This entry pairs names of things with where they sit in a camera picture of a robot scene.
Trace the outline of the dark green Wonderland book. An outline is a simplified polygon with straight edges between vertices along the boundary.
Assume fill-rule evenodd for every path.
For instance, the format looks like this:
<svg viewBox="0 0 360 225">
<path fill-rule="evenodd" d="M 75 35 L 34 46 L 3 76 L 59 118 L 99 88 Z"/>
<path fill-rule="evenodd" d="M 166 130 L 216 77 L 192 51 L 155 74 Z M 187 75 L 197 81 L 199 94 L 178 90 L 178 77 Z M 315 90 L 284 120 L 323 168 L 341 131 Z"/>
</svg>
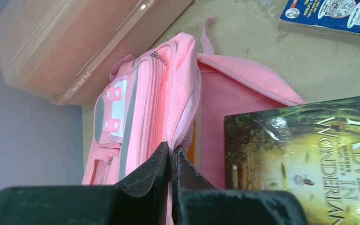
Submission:
<svg viewBox="0 0 360 225">
<path fill-rule="evenodd" d="M 360 96 L 228 115 L 225 187 L 283 190 L 311 225 L 360 225 Z"/>
</svg>

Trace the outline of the orange comic book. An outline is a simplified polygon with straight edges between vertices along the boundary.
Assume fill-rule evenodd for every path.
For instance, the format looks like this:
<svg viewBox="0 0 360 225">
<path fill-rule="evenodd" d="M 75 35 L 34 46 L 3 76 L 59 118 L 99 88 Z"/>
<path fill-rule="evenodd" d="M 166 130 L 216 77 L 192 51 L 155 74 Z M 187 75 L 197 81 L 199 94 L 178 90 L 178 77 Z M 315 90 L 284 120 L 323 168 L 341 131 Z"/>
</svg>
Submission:
<svg viewBox="0 0 360 225">
<path fill-rule="evenodd" d="M 195 164 L 195 127 L 196 127 L 196 121 L 193 123 L 193 129 L 192 129 L 192 139 L 191 144 L 187 151 L 187 157 L 191 164 Z"/>
</svg>

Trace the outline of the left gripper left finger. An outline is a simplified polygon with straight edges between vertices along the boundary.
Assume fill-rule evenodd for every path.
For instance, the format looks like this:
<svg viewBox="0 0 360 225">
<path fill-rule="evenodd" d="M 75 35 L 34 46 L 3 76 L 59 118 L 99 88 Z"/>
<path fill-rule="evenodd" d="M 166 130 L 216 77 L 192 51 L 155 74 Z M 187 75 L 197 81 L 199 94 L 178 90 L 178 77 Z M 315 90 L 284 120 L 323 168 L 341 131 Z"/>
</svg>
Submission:
<svg viewBox="0 0 360 225">
<path fill-rule="evenodd" d="M 169 146 L 161 142 L 143 164 L 114 185 L 116 225 L 166 223 L 169 167 Z"/>
</svg>

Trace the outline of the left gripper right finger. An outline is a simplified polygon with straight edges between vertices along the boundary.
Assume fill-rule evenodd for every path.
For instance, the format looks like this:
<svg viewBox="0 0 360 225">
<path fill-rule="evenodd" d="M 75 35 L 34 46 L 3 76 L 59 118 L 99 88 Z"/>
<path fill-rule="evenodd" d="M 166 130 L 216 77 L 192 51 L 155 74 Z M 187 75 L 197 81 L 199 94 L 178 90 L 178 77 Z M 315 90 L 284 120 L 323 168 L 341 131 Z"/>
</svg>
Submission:
<svg viewBox="0 0 360 225">
<path fill-rule="evenodd" d="M 216 189 L 190 162 L 182 145 L 176 147 L 172 158 L 172 219 L 180 223 L 179 194 L 182 190 Z"/>
</svg>

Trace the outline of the pink student backpack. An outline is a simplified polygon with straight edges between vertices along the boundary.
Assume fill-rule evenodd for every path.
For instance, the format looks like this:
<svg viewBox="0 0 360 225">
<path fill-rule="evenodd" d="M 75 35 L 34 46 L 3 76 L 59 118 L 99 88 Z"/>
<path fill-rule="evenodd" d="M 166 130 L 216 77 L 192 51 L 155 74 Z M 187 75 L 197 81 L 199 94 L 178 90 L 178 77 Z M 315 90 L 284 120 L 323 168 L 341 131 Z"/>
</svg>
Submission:
<svg viewBox="0 0 360 225">
<path fill-rule="evenodd" d="M 161 142 L 170 151 L 167 214 L 172 219 L 172 162 L 188 151 L 195 127 L 194 166 L 216 189 L 182 190 L 179 225 L 305 225 L 305 213 L 286 191 L 222 190 L 224 117 L 301 105 L 304 100 L 272 69 L 256 61 L 216 55 L 206 32 L 180 33 L 139 58 L 122 59 L 95 105 L 94 135 L 82 183 L 101 197 L 95 224 L 115 225 L 114 185 L 143 164 Z"/>
</svg>

